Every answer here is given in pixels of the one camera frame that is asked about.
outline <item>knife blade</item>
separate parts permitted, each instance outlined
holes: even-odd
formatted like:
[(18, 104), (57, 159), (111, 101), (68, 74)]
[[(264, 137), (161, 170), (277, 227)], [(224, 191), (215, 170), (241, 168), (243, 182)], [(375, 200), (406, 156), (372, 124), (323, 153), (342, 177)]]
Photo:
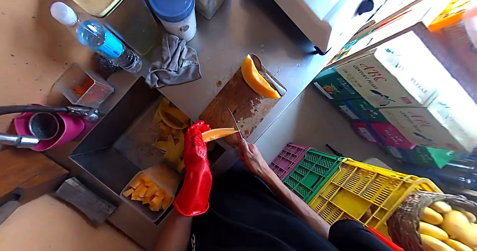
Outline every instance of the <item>knife blade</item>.
[(235, 120), (234, 118), (234, 114), (232, 114), (232, 111), (230, 111), (230, 108), (228, 108), (229, 112), (230, 112), (230, 115), (232, 116), (232, 119), (234, 120), (234, 123), (235, 123), (235, 127), (237, 127), (237, 130), (239, 131), (238, 133), (235, 133), (236, 137), (237, 137), (237, 142), (240, 142), (240, 140), (243, 138), (242, 137), (242, 133), (240, 132), (240, 129), (239, 129), (239, 126), (237, 124), (237, 121)]

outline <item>plastic water bottle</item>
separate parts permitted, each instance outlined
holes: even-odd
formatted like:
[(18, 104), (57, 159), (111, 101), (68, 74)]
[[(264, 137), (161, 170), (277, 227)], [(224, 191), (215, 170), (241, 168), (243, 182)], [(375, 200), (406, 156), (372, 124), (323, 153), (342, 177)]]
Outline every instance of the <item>plastic water bottle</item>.
[(138, 72), (141, 69), (142, 61), (139, 56), (98, 20), (90, 17), (87, 19), (87, 16), (81, 19), (71, 7), (62, 2), (52, 4), (50, 13), (58, 22), (67, 26), (82, 45), (106, 57), (126, 71)]

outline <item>white bottle cap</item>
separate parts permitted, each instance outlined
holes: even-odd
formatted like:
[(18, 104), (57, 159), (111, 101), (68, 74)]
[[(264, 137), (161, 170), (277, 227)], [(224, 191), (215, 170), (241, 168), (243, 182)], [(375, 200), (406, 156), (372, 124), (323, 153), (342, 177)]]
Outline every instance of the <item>white bottle cap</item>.
[(51, 16), (55, 17), (55, 19), (63, 25), (71, 26), (76, 23), (77, 16), (75, 11), (62, 2), (55, 2), (52, 4), (50, 7), (50, 13)]

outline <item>woven basket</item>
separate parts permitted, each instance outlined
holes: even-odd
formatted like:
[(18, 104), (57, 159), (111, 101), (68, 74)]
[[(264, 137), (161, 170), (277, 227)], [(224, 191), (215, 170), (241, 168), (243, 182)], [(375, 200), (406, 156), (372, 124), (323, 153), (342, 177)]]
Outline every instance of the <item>woven basket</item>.
[(462, 208), (477, 216), (477, 203), (464, 196), (416, 191), (402, 202), (387, 221), (393, 242), (406, 251), (424, 251), (419, 222), (424, 208), (437, 201), (445, 201), (453, 208)]

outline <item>stainless steel sink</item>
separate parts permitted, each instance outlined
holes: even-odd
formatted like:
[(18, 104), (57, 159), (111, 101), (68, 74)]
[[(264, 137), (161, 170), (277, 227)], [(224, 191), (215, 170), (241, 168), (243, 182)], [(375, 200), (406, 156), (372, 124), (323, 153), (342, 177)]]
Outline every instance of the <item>stainless steel sink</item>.
[[(69, 161), (59, 162), (93, 192), (118, 206), (109, 221), (148, 250), (153, 248), (161, 221), (172, 207), (152, 223), (122, 201), (119, 194), (138, 171), (163, 162), (163, 154), (152, 146), (159, 134), (158, 128), (152, 126), (152, 117), (162, 97), (142, 77), (136, 79), (107, 115), (72, 148)], [(217, 144), (208, 154), (211, 165), (223, 153)]]

